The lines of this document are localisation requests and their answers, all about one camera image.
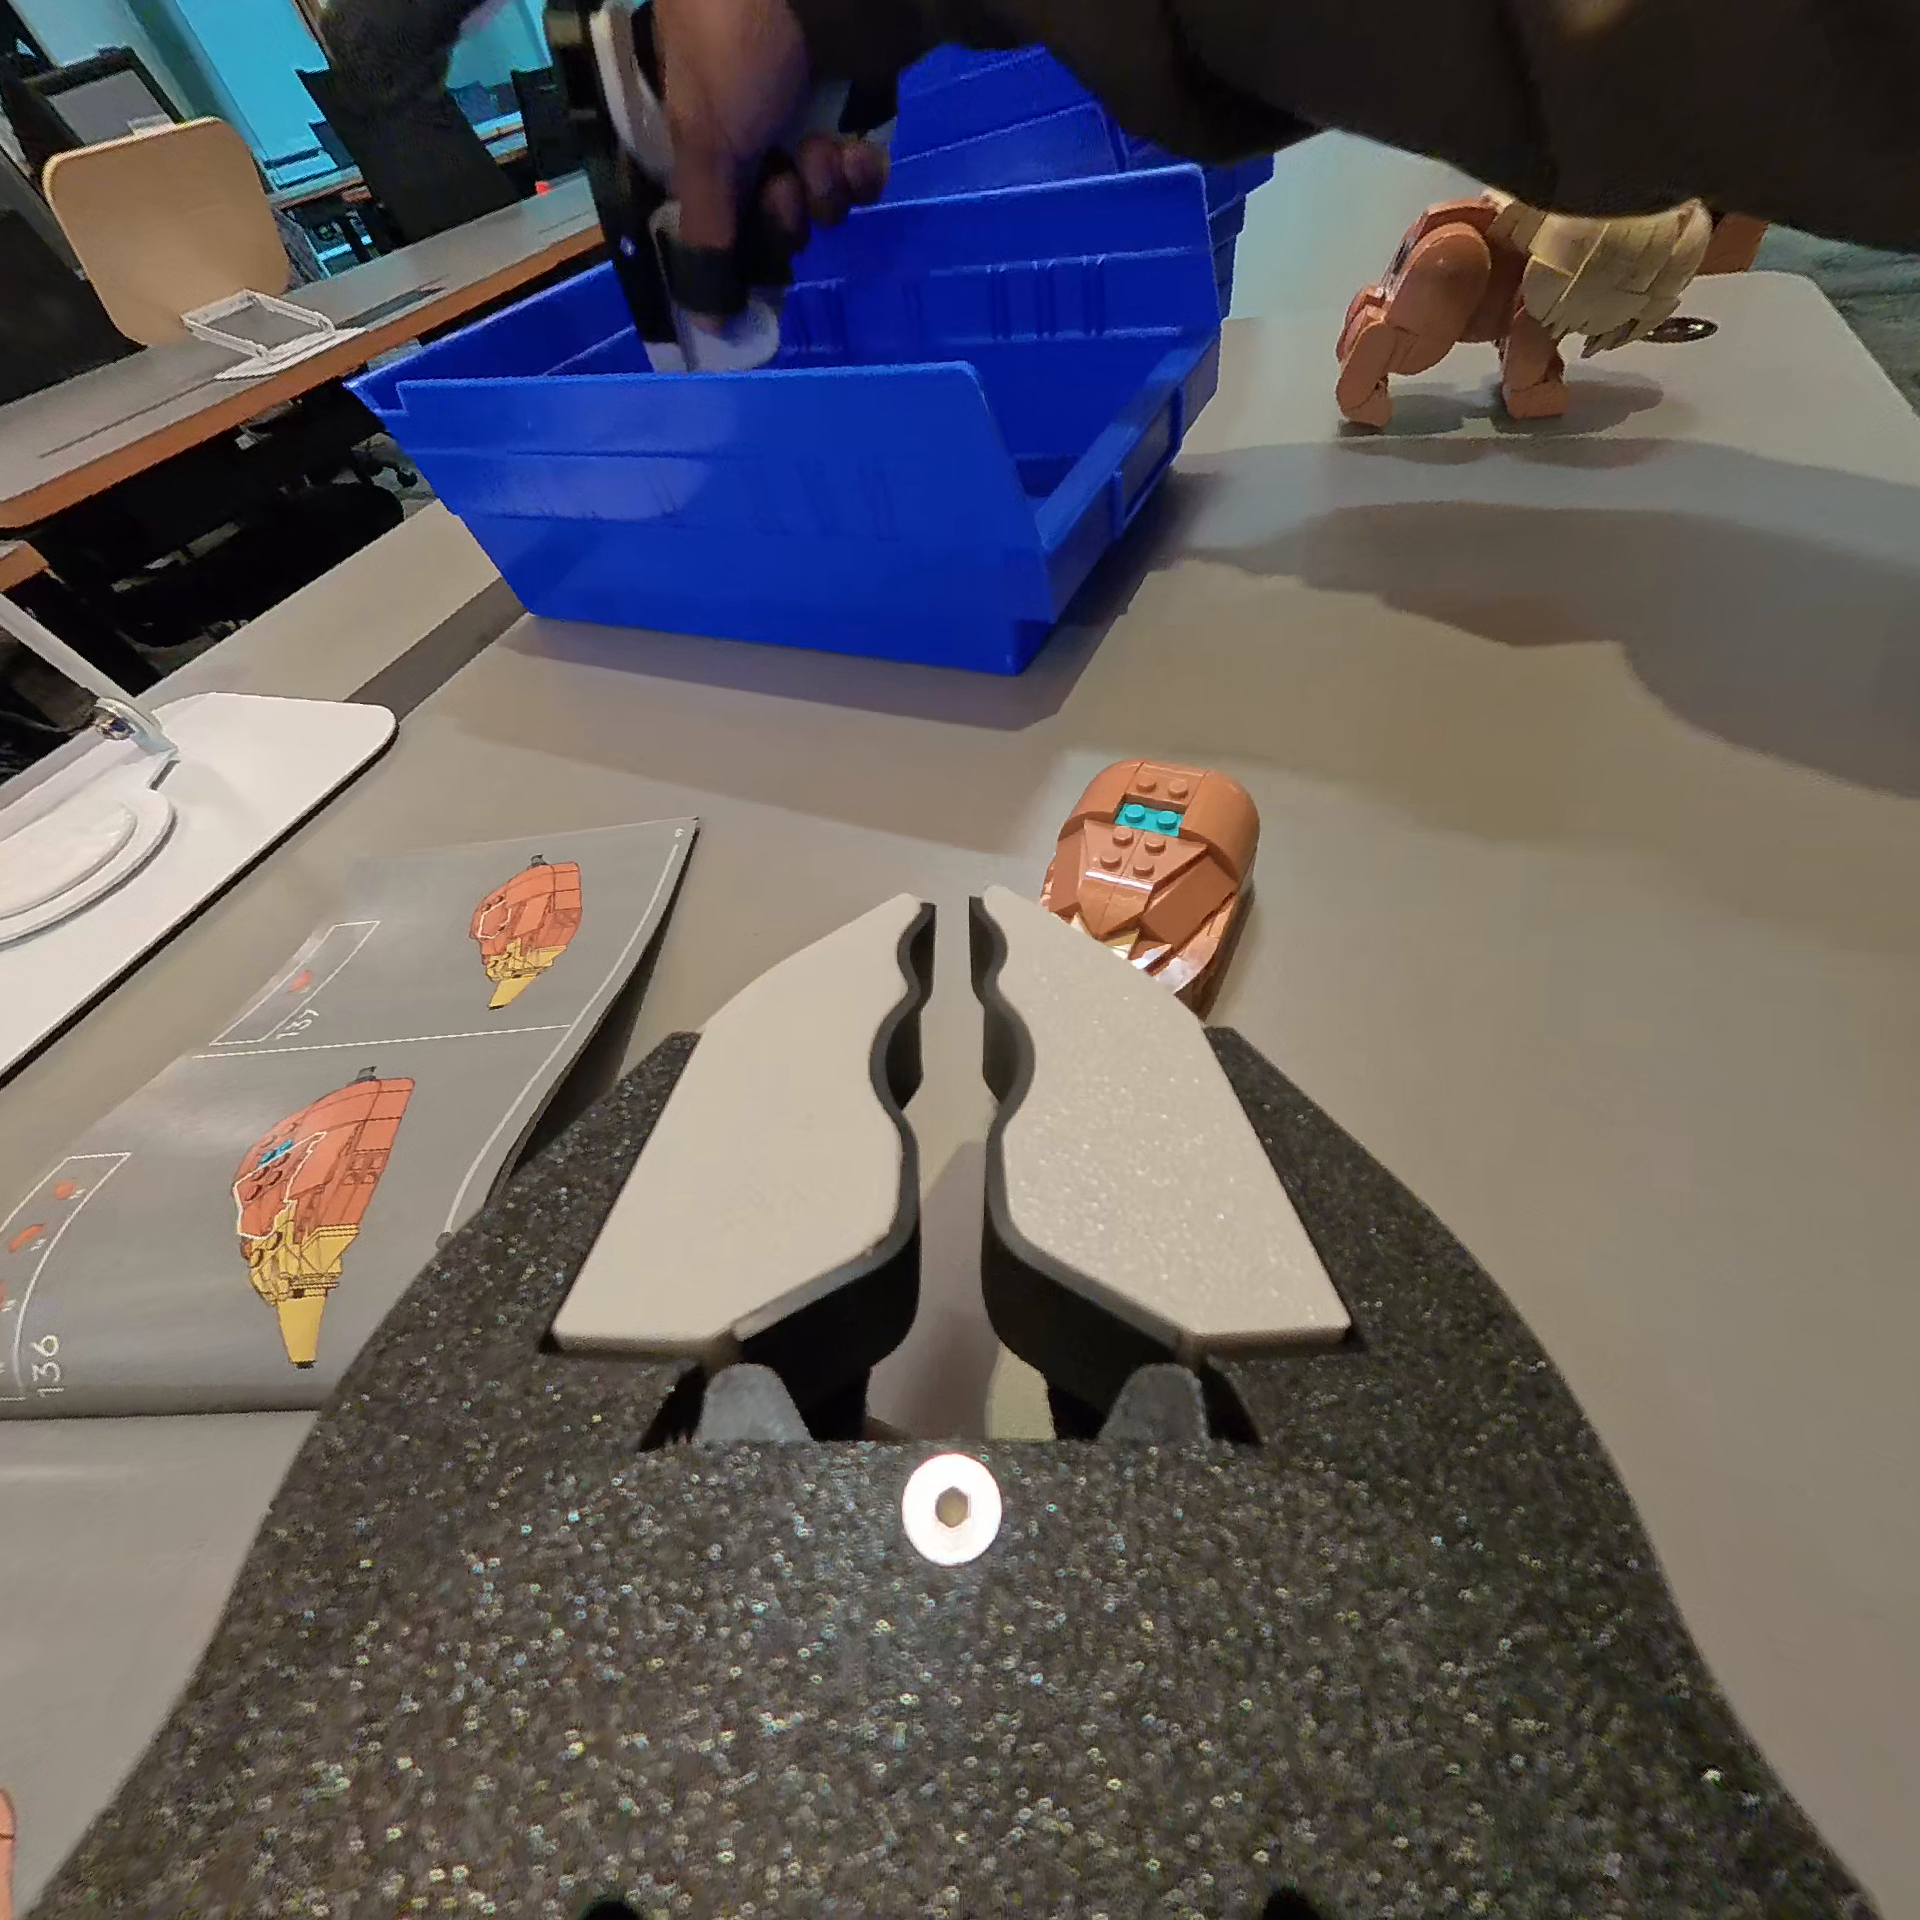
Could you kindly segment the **wooden back chair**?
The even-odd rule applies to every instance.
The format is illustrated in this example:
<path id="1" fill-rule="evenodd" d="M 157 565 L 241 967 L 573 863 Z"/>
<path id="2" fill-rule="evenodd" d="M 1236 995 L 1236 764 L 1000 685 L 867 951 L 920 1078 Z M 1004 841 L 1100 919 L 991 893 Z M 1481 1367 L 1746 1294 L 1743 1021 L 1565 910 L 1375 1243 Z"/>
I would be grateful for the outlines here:
<path id="1" fill-rule="evenodd" d="M 254 156 L 222 119 L 59 153 L 42 192 L 112 326 L 139 348 L 185 341 L 182 315 L 296 282 Z"/>

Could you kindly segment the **brown brick toy head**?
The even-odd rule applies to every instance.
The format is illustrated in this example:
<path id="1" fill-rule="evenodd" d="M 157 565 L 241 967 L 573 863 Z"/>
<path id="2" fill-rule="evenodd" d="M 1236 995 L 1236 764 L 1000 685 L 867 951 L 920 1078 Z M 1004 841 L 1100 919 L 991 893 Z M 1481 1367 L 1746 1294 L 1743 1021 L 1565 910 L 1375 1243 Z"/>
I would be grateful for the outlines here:
<path id="1" fill-rule="evenodd" d="M 1231 775 L 1133 760 L 1089 783 L 1039 901 L 1206 1017 L 1255 889 L 1259 813 Z"/>

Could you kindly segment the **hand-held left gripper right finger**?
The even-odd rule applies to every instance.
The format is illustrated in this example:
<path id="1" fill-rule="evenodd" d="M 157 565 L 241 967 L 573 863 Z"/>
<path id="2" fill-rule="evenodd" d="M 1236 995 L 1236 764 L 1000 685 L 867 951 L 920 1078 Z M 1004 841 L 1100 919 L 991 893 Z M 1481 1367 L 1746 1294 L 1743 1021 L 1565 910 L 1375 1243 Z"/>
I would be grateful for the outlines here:
<path id="1" fill-rule="evenodd" d="M 971 901 L 985 1153 L 981 1296 L 1000 1341 L 1094 1434 L 1147 1367 L 1332 1350 L 1356 1324 L 1208 1028 L 995 885 Z"/>

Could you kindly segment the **white lamp base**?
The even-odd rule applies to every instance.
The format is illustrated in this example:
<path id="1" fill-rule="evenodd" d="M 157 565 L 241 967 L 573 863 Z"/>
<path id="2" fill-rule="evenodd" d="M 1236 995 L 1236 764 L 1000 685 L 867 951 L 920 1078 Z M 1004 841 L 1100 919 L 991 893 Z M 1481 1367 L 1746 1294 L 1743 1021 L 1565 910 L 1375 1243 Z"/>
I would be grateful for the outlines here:
<path id="1" fill-rule="evenodd" d="M 153 706 L 4 599 L 4 635 L 91 696 L 4 782 L 3 1073 L 192 923 L 396 737 L 387 707 L 194 693 Z"/>

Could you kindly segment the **black office chair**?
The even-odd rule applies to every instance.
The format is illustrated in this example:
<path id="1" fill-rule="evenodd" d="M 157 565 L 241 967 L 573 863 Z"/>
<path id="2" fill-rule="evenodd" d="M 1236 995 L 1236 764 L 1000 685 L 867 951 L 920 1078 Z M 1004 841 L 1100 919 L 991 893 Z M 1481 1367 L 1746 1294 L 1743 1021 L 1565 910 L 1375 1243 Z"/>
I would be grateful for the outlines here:
<path id="1" fill-rule="evenodd" d="M 405 246 L 519 201 L 448 92 L 459 39 L 491 11 L 497 5 L 484 3 L 323 5 L 318 43 L 331 74 L 328 120 L 345 137 Z"/>

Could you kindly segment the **person's right hand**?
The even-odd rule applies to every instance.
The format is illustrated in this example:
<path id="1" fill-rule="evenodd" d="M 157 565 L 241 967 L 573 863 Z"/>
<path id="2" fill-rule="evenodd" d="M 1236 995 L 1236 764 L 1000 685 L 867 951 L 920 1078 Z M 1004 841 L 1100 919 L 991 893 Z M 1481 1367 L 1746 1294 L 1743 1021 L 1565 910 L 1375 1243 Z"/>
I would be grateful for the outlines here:
<path id="1" fill-rule="evenodd" d="M 790 5 L 656 3 L 655 43 L 685 247 L 731 252 L 751 195 L 795 243 L 880 201 L 883 153 L 843 134 L 805 138 L 795 178 L 761 182 L 766 156 L 812 89 Z"/>

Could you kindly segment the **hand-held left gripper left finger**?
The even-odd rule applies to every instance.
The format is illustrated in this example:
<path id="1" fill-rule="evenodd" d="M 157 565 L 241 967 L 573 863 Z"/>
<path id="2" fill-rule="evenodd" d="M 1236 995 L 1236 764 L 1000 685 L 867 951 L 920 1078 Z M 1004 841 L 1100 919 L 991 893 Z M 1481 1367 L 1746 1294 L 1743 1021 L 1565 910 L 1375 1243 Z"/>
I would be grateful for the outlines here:
<path id="1" fill-rule="evenodd" d="M 774 1373 L 807 1434 L 864 1434 L 921 1302 L 921 1086 L 936 912 L 894 894 L 699 1032 L 555 1316 L 561 1356 Z"/>

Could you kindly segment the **long wood-edged office desk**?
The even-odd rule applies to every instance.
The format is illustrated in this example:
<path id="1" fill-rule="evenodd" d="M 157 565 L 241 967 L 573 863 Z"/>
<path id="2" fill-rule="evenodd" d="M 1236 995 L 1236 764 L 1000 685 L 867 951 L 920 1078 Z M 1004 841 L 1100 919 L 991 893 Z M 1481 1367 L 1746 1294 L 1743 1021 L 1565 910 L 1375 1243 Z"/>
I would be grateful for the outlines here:
<path id="1" fill-rule="evenodd" d="M 331 346 L 246 381 L 204 342 L 150 348 L 28 397 L 3 413 L 3 529 L 28 529 L 214 441 L 277 404 L 347 379 L 377 356 L 461 326 L 541 279 L 576 270 L 604 246 L 586 178 L 445 230 L 302 290 L 296 300 L 338 322 Z"/>

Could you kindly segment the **brown brick toy animal body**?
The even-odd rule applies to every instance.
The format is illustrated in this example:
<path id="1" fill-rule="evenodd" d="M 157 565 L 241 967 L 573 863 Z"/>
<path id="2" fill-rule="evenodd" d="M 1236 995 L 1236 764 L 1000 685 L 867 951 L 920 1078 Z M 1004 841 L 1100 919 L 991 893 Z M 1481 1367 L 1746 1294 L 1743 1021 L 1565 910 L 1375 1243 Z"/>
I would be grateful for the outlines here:
<path id="1" fill-rule="evenodd" d="M 1768 222 L 1692 201 L 1658 213 L 1549 213 L 1488 190 L 1426 208 L 1380 282 L 1362 288 L 1338 336 L 1336 400 L 1349 426 L 1387 428 L 1397 377 L 1455 348 L 1499 355 L 1499 399 L 1518 420 L 1568 404 L 1565 346 L 1598 356 L 1681 336 L 1699 277 L 1746 272 Z"/>

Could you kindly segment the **grey instruction booklet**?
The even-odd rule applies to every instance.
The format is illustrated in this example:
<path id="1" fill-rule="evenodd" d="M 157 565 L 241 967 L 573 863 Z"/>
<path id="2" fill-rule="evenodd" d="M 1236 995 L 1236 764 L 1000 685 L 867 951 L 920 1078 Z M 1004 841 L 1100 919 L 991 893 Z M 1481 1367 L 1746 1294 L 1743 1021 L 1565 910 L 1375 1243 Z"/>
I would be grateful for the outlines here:
<path id="1" fill-rule="evenodd" d="M 363 861 L 238 1019 L 4 1188 L 4 1418 L 321 1406 L 517 1163 L 697 834 Z"/>

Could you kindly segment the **grey desk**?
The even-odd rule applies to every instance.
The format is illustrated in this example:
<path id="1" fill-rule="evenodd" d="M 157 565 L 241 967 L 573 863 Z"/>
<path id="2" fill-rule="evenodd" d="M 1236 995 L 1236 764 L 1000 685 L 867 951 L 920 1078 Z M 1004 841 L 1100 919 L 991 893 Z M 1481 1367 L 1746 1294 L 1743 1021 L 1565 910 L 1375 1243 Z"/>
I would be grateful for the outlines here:
<path id="1" fill-rule="evenodd" d="M 1534 434 L 1484 355 L 1349 438 L 1332 339 L 1441 170 L 1252 199 L 1213 405 L 1013 681 L 524 616 L 444 507 L 182 675 L 395 748 L 4 1086 L 11 1206 L 237 1015 L 371 852 L 697 814 L 655 971 L 539 1151 L 673 1031 L 912 893 L 924 1281 L 883 1428 L 1039 1435 L 978 1299 L 968 901 L 1104 764 L 1257 799 L 1216 1019 L 1404 1182 L 1586 1406 L 1705 1658 L 1915 1915 L 1915 417 L 1803 277 L 1711 279 Z"/>

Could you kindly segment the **clear acrylic tray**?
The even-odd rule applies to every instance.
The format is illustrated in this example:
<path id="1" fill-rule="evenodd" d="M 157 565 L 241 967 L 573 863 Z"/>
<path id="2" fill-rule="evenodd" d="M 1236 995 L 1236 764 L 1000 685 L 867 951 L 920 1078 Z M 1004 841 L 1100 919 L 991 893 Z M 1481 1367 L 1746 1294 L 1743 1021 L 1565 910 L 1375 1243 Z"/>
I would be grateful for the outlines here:
<path id="1" fill-rule="evenodd" d="M 229 355 L 214 374 L 222 382 L 264 379 L 345 339 L 329 316 L 254 290 L 192 310 L 180 322 L 192 339 Z"/>

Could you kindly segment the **blue plastic bin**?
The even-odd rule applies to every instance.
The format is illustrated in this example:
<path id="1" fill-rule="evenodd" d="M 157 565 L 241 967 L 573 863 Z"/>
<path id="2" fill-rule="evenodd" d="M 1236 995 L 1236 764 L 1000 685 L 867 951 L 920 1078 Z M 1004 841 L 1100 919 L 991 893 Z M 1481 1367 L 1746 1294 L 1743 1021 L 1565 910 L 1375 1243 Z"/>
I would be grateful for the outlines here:
<path id="1" fill-rule="evenodd" d="M 521 604 L 1019 675 L 1217 387 L 1192 166 L 874 205 L 756 372 L 655 372 L 612 268 L 349 382 Z"/>
<path id="2" fill-rule="evenodd" d="M 807 250 L 795 300 L 843 300 L 880 356 L 1217 335 L 1271 174 L 1124 131 L 1044 50 L 939 50 L 899 83 L 883 203 Z"/>

